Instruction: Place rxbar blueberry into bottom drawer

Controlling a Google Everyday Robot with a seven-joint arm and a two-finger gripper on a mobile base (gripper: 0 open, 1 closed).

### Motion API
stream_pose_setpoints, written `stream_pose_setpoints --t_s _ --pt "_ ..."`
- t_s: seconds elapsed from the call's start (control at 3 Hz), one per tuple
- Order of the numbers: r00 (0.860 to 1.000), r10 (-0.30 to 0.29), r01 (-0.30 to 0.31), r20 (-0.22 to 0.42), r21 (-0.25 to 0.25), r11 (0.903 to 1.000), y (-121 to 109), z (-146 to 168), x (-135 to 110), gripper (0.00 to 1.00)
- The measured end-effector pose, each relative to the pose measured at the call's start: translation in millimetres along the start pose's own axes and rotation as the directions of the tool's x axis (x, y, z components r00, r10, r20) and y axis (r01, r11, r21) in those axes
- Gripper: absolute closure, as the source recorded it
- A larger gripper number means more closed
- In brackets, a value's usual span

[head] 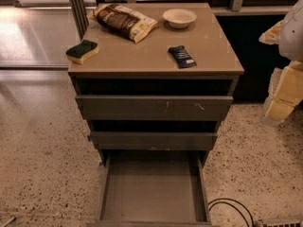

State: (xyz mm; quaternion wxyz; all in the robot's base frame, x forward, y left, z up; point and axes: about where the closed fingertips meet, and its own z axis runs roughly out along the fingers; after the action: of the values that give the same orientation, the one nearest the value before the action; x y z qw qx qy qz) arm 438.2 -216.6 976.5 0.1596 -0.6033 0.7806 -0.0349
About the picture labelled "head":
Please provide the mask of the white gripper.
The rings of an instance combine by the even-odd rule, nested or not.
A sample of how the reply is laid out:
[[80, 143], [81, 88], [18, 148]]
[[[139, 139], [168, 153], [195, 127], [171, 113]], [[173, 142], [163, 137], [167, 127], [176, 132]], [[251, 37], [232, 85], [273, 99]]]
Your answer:
[[283, 21], [263, 32], [263, 44], [278, 44], [279, 54], [292, 60], [284, 69], [275, 68], [270, 78], [268, 96], [263, 104], [261, 122], [277, 126], [303, 100], [303, 0], [298, 0]]

